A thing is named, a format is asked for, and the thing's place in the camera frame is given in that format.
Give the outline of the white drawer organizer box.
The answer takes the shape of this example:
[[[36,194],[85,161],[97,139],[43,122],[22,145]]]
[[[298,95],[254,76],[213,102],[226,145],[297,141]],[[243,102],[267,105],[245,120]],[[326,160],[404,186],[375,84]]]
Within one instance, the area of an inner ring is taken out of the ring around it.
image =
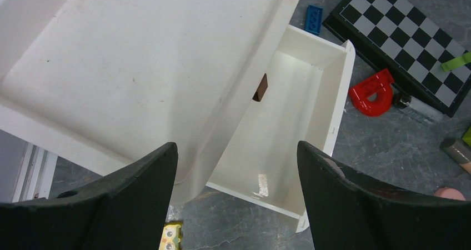
[[[178,146],[208,186],[309,226],[296,152],[332,154],[355,60],[299,0],[1,0],[1,130],[105,176]]]

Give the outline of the clear vial black cap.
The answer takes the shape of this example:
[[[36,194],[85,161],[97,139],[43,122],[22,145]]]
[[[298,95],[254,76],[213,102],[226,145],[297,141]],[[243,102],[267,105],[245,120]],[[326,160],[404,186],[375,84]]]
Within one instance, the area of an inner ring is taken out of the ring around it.
[[[398,108],[402,113],[424,124],[436,124],[441,122],[444,118],[444,115],[440,111],[407,94],[395,94],[393,96],[392,105]]]

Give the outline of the concealer tube grey cap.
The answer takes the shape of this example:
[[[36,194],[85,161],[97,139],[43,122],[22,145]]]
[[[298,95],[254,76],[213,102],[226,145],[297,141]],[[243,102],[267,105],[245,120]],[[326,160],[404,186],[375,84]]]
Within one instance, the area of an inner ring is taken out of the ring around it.
[[[462,139],[446,138],[440,148],[470,174],[470,147]]]

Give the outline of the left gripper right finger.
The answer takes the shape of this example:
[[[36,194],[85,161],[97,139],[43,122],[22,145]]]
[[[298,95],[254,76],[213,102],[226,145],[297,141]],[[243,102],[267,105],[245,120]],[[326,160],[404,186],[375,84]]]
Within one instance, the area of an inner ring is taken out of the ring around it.
[[[469,249],[470,203],[413,192],[306,141],[297,166],[315,249]]]

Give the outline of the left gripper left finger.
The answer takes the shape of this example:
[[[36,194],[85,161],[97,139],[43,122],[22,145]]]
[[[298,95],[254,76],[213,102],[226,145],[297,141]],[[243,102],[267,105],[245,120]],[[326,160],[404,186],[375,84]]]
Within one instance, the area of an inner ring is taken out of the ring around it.
[[[2,249],[158,249],[178,148],[168,142],[56,198],[1,204]]]

